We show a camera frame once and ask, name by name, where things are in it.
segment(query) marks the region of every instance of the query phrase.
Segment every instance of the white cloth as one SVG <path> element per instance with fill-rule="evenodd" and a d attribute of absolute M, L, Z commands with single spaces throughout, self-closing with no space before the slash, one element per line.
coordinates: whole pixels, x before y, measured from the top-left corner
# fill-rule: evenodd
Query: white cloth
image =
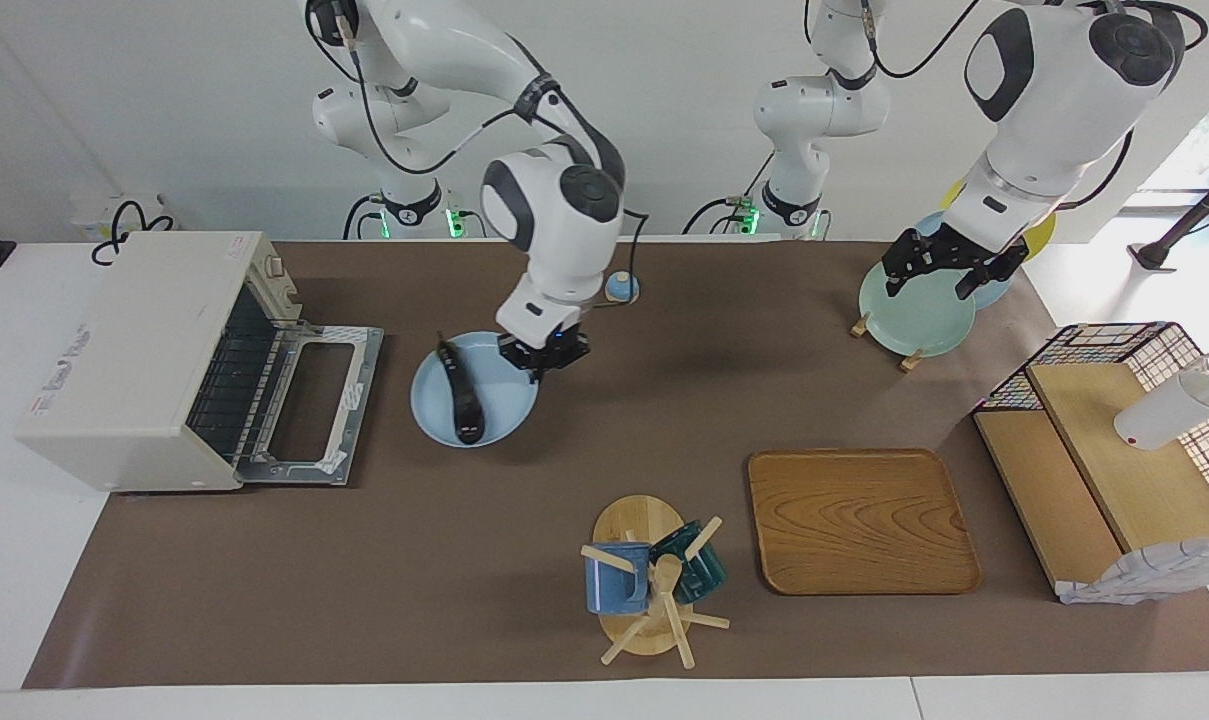
<path fill-rule="evenodd" d="M 1209 539 L 1162 542 L 1129 552 L 1095 583 L 1058 582 L 1058 600 L 1110 602 L 1135 605 L 1162 600 L 1209 585 Z"/>

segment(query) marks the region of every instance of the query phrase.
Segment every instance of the dark green mug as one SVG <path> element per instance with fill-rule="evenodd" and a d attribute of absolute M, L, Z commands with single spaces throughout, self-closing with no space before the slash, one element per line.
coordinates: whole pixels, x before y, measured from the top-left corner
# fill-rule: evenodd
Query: dark green mug
<path fill-rule="evenodd" d="M 715 548 L 710 542 L 701 546 L 701 552 L 687 561 L 683 553 L 692 546 L 692 541 L 701 534 L 701 523 L 693 519 L 686 527 L 659 539 L 649 551 L 649 562 L 655 562 L 664 554 L 677 556 L 683 571 L 679 575 L 679 583 L 676 585 L 676 602 L 681 605 L 690 605 L 694 602 L 704 600 L 706 596 L 716 592 L 719 585 L 724 583 L 724 565 L 719 562 L 719 556 L 715 554 Z"/>

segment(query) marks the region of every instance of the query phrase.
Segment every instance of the white toaster oven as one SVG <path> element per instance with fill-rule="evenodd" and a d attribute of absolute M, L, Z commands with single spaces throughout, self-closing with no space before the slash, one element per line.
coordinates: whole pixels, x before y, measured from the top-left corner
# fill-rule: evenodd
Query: white toaster oven
<path fill-rule="evenodd" d="M 137 232 L 16 437 L 102 490 L 345 484 L 383 331 L 312 327 L 261 233 Z M 324 455 L 271 455 L 310 343 L 353 346 Z"/>

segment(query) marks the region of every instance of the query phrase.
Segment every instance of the light blue plate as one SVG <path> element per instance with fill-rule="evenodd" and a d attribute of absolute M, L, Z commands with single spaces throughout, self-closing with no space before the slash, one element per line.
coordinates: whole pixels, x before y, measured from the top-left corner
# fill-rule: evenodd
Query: light blue plate
<path fill-rule="evenodd" d="M 943 214 L 944 213 L 933 213 L 932 215 L 921 219 L 920 222 L 915 223 L 915 230 L 924 234 L 932 234 L 933 232 L 937 232 L 937 228 L 942 227 Z M 978 310 L 984 310 L 987 307 L 996 304 L 996 301 L 1001 300 L 1003 294 L 1008 292 L 1010 284 L 1012 284 L 1012 278 L 1006 279 L 1006 281 L 989 281 L 988 284 L 984 284 L 984 286 L 978 288 L 978 290 L 973 292 L 973 301 L 976 306 L 978 306 Z"/>
<path fill-rule="evenodd" d="M 929 234 L 941 225 L 942 213 L 935 213 L 920 220 L 915 230 Z M 932 358 L 955 350 L 968 337 L 978 314 L 973 296 L 955 296 L 956 283 L 965 274 L 965 269 L 938 269 L 912 278 L 897 297 L 889 297 L 884 263 L 875 263 L 857 294 L 861 314 L 870 314 L 866 329 L 879 346 L 898 355 L 921 350 L 921 356 Z"/>
<path fill-rule="evenodd" d="M 434 350 L 417 366 L 409 403 L 417 426 L 435 442 L 449 447 L 484 447 L 509 436 L 519 428 L 537 400 L 537 383 L 498 352 L 498 333 L 473 332 L 453 337 L 462 364 L 472 376 L 475 395 L 484 406 L 484 437 L 463 445 L 453 430 L 453 391 L 449 376 Z"/>

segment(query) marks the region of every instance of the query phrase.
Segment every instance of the bottle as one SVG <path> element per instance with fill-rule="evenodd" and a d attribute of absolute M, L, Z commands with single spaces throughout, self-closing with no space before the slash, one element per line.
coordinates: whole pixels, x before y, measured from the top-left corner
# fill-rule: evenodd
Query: bottle
<path fill-rule="evenodd" d="M 1209 352 L 1116 416 L 1115 431 L 1133 447 L 1157 451 L 1208 419 Z"/>

